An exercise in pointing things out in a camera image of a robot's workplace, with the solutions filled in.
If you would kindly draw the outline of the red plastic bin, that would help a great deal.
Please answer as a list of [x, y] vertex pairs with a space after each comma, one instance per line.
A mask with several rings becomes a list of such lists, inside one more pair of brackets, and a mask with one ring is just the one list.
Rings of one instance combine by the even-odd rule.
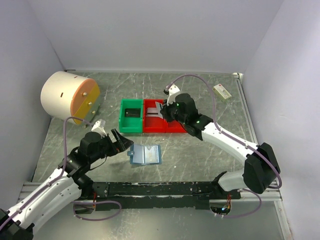
[[186, 133], [187, 131], [185, 130], [185, 128], [183, 127], [183, 125], [181, 125], [178, 121], [171, 121], [171, 122], [167, 122], [166, 124], [166, 128], [165, 128], [165, 132], [166, 133]]
[[151, 115], [147, 116], [148, 109], [155, 108], [157, 111], [156, 103], [163, 104], [163, 99], [144, 99], [143, 100], [143, 121], [142, 121], [142, 130], [143, 133], [165, 133], [167, 123], [164, 119], [159, 116]]

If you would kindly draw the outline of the blue card holder wallet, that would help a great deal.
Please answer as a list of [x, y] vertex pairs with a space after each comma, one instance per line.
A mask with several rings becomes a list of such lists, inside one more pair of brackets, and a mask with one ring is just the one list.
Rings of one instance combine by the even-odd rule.
[[132, 165], [160, 165], [162, 163], [161, 146], [159, 144], [133, 144], [127, 152]]

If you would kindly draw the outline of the white magnetic stripe card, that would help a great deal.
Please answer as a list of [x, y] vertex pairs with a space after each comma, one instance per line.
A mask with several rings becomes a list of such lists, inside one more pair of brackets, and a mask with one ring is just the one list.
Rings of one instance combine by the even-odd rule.
[[161, 112], [162, 109], [163, 109], [163, 104], [158, 102], [158, 101], [156, 101], [155, 102], [155, 106], [156, 106], [156, 110], [157, 110], [157, 116], [159, 118], [163, 119], [164, 117], [163, 117], [162, 112]]

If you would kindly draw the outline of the green plastic bin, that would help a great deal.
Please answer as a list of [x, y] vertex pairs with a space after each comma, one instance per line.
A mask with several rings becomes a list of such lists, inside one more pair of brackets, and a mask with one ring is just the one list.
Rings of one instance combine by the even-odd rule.
[[143, 100], [122, 99], [118, 119], [121, 133], [143, 132]]

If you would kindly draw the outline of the white VIP card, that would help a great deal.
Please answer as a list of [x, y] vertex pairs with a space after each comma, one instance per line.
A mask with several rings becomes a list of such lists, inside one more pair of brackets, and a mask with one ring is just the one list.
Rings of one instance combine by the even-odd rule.
[[156, 107], [148, 107], [146, 109], [146, 117], [157, 117], [160, 118], [160, 113]]

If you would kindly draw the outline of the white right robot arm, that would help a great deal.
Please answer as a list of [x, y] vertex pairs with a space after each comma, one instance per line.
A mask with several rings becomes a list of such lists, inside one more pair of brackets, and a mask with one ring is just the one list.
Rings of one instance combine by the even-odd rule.
[[216, 198], [223, 199], [230, 191], [243, 188], [262, 194], [280, 176], [279, 164], [269, 144], [244, 140], [200, 114], [188, 93], [169, 96], [160, 113], [168, 123], [178, 122], [189, 135], [219, 147], [242, 164], [241, 170], [221, 173], [213, 180], [212, 193]]

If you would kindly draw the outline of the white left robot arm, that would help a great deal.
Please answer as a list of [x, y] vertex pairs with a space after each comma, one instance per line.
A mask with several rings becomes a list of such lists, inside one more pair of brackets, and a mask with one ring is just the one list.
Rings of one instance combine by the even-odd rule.
[[89, 199], [94, 182], [86, 174], [99, 159], [125, 152], [133, 141], [112, 129], [116, 141], [108, 134], [90, 131], [79, 146], [63, 161], [36, 190], [9, 210], [0, 211], [0, 238], [2, 240], [31, 240], [34, 229], [75, 200]]

